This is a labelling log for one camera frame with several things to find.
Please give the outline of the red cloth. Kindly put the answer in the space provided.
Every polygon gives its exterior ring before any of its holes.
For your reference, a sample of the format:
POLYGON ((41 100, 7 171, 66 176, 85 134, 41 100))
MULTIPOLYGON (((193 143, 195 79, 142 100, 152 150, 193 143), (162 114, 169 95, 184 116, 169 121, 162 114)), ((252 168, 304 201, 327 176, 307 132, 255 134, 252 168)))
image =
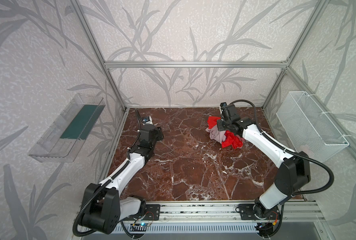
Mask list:
MULTIPOLYGON (((220 120, 220 117, 208 117, 207 123, 208 128, 212 128, 213 126, 217 126, 217 121, 220 120)), ((240 149, 243 146, 243 138, 239 136, 235 136, 232 132, 226 131, 225 136, 227 137, 224 142, 221 143, 222 148, 227 148, 231 146, 233 149, 240 149)))

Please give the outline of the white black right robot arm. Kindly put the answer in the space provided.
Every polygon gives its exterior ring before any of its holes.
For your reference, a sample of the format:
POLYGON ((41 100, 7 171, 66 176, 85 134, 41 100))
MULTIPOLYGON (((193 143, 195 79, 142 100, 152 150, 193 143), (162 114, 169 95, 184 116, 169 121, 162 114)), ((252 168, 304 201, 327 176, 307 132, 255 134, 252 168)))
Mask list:
POLYGON ((264 132, 256 120, 240 117, 234 104, 220 104, 220 131, 229 131, 252 143, 278 168, 274 183, 255 200, 253 211, 258 219, 266 219, 279 204, 284 204, 310 182, 310 163, 305 153, 290 154, 286 147, 264 132))

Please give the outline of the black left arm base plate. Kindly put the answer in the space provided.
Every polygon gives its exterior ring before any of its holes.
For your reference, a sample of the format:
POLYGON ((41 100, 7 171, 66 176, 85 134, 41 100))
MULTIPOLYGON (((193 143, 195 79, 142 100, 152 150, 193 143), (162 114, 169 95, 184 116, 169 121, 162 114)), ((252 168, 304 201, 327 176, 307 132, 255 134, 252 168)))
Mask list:
POLYGON ((161 214, 161 205, 159 204, 146 204, 142 206, 139 213, 131 217, 137 221, 158 221, 161 214))

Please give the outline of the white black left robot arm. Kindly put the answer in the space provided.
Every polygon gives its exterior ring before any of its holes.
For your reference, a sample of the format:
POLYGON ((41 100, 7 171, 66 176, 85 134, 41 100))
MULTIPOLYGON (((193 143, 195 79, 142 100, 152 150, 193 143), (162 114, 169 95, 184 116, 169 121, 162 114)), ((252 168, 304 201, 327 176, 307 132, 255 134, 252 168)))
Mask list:
POLYGON ((121 200, 120 196, 135 174, 154 156, 156 144, 163 138, 162 128, 144 125, 123 163, 100 183, 87 186, 81 209, 73 223, 76 237, 95 232, 110 234, 125 218, 145 214, 146 203, 143 199, 128 197, 121 200))

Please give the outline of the pale lilac cloth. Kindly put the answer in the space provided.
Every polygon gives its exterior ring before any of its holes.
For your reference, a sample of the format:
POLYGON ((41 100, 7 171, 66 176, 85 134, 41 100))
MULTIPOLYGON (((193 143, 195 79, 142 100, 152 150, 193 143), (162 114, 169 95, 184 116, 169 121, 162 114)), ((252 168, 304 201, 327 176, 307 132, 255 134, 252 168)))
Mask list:
POLYGON ((213 126, 211 129, 206 128, 206 132, 209 133, 211 140, 215 140, 218 143, 222 143, 226 140, 226 131, 219 131, 217 126, 213 126))

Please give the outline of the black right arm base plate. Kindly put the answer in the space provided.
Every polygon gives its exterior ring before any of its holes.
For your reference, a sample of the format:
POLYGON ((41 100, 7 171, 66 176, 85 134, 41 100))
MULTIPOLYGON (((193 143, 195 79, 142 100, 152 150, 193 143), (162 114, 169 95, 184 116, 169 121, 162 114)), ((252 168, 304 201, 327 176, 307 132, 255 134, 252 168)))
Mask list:
POLYGON ((261 204, 239 204, 235 210, 242 220, 277 220, 280 214, 277 206, 268 210, 261 204))

